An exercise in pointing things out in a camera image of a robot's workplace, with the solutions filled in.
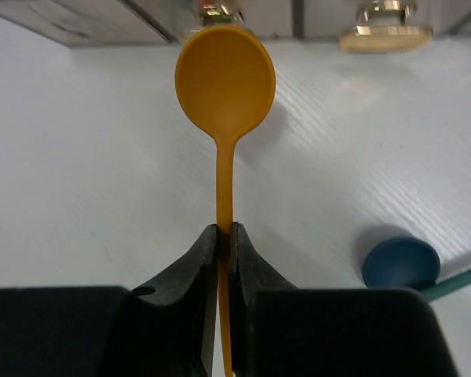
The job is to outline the dark blue plastic spoon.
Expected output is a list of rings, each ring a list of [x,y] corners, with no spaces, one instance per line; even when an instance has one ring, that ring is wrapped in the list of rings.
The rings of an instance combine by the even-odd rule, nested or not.
[[[440,270],[440,258],[432,246],[417,238],[399,236],[373,247],[361,272],[368,288],[421,290],[435,284]]]

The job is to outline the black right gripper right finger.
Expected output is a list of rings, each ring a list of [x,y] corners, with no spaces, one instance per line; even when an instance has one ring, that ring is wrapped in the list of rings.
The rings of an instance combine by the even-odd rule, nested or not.
[[[436,316],[408,289],[300,289],[230,235],[228,297],[237,376],[456,376]]]

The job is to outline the yellow plastic spoon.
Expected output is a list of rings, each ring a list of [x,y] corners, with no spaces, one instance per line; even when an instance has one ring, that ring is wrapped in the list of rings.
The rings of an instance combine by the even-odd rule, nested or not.
[[[269,113],[276,73],[266,48],[251,32],[217,25],[185,43],[176,64],[175,89],[185,115],[216,145],[218,308],[224,373],[232,376],[228,262],[235,148]]]

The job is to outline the teal plastic fork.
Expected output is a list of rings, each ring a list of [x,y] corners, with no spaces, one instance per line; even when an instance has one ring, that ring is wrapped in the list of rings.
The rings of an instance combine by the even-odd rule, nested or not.
[[[426,301],[432,302],[461,290],[464,287],[468,287],[469,285],[471,285],[471,269],[459,273],[450,279],[442,280],[438,284],[427,287],[421,291],[421,295]]]

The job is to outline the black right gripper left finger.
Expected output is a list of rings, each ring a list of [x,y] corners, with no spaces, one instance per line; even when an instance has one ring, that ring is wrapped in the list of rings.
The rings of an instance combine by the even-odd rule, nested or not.
[[[208,376],[217,228],[134,288],[0,288],[0,376]]]

